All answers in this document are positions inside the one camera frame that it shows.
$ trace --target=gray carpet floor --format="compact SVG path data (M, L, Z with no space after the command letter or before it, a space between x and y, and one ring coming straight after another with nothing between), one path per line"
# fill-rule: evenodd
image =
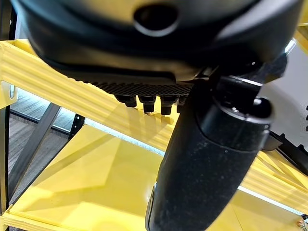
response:
M34 94L18 89L18 101L11 105L11 109L22 112L36 119L41 119L49 103L49 101L44 100ZM65 108L61 108L54 125L70 130L74 117L75 113Z
M16 117L10 118L9 172L11 171L34 128L35 124L25 123L22 119ZM12 203L12 201L14 201L22 193L25 187L44 168L44 166L54 158L66 142L67 137L61 137L52 132L46 136L10 203ZM19 229L15 228L10 228L10 230L19 231Z

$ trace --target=round hole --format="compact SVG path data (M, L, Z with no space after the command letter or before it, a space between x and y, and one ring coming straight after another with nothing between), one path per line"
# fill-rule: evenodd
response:
M165 36L175 30L178 15L177 9L170 5L143 6L134 14L135 28L148 36Z
M257 98L249 114L258 118L268 118L272 113L272 106L267 99Z

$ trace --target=yellow shelf surface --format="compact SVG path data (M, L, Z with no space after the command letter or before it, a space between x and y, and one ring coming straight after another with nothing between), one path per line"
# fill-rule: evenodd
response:
M29 231L145 231L147 202L161 160L158 154L84 125L2 222ZM238 191L208 230L298 231L299 219Z

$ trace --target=black cylindrical handle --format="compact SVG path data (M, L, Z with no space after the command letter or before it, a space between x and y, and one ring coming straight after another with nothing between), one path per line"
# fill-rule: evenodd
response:
M149 231L206 230L266 140L272 118L267 100L255 105L267 112L252 107L243 115L205 91L202 85L193 90L176 124L149 202Z

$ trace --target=black mount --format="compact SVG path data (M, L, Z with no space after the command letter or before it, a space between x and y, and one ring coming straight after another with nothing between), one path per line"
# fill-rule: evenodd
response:
M282 55L248 74L196 82L176 124L148 204L148 231L206 230L233 197L263 147L273 120L257 97L269 76L280 77Z

